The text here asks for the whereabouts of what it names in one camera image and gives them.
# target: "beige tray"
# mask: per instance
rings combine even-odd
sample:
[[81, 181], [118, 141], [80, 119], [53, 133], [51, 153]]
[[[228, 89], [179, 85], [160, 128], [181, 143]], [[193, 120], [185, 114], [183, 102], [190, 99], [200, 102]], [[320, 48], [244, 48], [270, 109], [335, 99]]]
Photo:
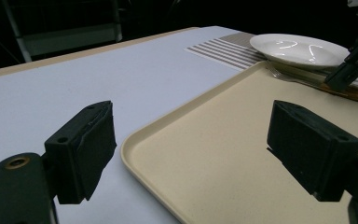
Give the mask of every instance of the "beige tray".
[[262, 62], [133, 133], [121, 158], [183, 223], [349, 223], [351, 195], [317, 202], [266, 150], [274, 100], [358, 137], [358, 103], [275, 79]]

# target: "white plate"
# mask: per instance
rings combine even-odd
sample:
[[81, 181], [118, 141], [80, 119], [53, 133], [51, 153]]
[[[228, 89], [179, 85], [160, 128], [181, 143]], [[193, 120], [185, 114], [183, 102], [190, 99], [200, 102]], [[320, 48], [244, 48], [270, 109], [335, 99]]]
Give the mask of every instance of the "white plate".
[[256, 35], [250, 43], [271, 61], [305, 69], [337, 67], [349, 55], [340, 45], [302, 35]]

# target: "striped surface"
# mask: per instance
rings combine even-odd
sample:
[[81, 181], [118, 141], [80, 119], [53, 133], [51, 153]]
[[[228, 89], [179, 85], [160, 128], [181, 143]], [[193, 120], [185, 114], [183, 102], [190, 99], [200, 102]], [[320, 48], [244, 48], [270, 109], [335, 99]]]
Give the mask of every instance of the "striped surface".
[[[227, 35], [185, 50], [241, 71], [257, 62], [266, 60], [262, 53], [250, 45], [249, 40], [252, 36], [254, 35], [247, 33]], [[352, 85], [358, 87], [358, 78], [352, 82]]]

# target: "table surface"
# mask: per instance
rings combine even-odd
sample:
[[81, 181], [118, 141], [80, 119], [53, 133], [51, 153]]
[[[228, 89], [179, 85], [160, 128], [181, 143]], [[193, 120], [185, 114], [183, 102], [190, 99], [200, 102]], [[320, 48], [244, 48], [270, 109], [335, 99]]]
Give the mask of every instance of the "table surface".
[[110, 100], [115, 155], [89, 201], [55, 201], [60, 223], [179, 223], [126, 169], [120, 149], [135, 131], [236, 76], [238, 69], [186, 49], [238, 33], [192, 27], [0, 69], [0, 161], [42, 155], [44, 142], [78, 111]]

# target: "screw hole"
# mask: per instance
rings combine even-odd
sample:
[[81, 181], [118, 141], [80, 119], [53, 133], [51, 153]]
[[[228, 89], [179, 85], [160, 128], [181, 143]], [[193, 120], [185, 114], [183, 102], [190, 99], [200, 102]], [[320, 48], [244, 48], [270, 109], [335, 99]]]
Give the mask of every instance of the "screw hole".
[[7, 168], [8, 170], [18, 169], [18, 168], [26, 165], [29, 161], [30, 161], [30, 159], [28, 157], [18, 157], [18, 158], [15, 158], [15, 159], [9, 161], [6, 164], [5, 168]]

